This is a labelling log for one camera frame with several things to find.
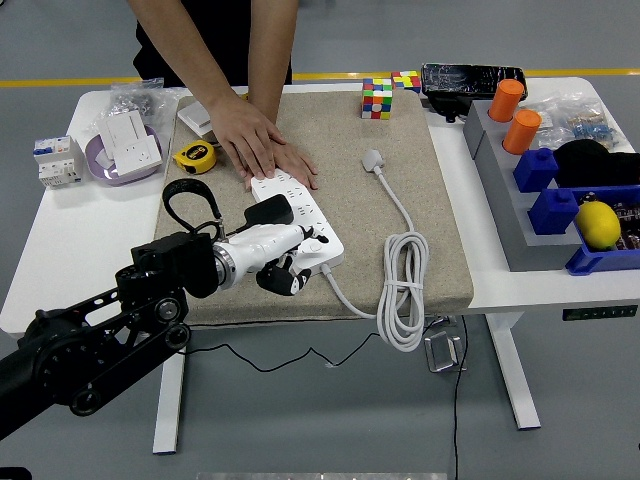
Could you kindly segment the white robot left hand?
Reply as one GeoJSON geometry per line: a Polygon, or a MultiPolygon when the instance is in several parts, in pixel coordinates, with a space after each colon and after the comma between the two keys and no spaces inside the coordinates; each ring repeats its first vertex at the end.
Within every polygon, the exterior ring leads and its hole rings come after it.
{"type": "Polygon", "coordinates": [[[226,265],[225,282],[221,288],[237,285],[245,274],[255,273],[258,285],[281,296],[296,295],[311,276],[309,268],[294,275],[290,269],[293,252],[306,239],[321,243],[329,239],[317,233],[313,227],[295,224],[254,225],[216,245],[217,253],[226,265]]]}

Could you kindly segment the person's right hand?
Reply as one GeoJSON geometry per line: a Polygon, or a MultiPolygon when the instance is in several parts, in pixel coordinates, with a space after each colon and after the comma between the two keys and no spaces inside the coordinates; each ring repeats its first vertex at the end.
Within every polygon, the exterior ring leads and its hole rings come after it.
{"type": "Polygon", "coordinates": [[[275,171],[273,143],[285,144],[278,128],[256,107],[234,92],[208,102],[212,131],[236,172],[270,178],[275,171]]]}

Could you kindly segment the person's left hand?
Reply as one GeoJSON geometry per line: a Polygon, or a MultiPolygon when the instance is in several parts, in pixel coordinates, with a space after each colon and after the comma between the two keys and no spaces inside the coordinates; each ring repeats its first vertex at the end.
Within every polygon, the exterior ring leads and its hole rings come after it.
{"type": "Polygon", "coordinates": [[[239,175],[243,179],[246,188],[251,186],[252,178],[270,179],[275,176],[275,170],[280,169],[307,188],[311,190],[318,189],[316,180],[318,169],[307,154],[303,153],[295,145],[280,144],[274,140],[271,141],[271,150],[273,161],[267,170],[258,166],[258,173],[254,173],[247,165],[240,170],[239,175]]]}

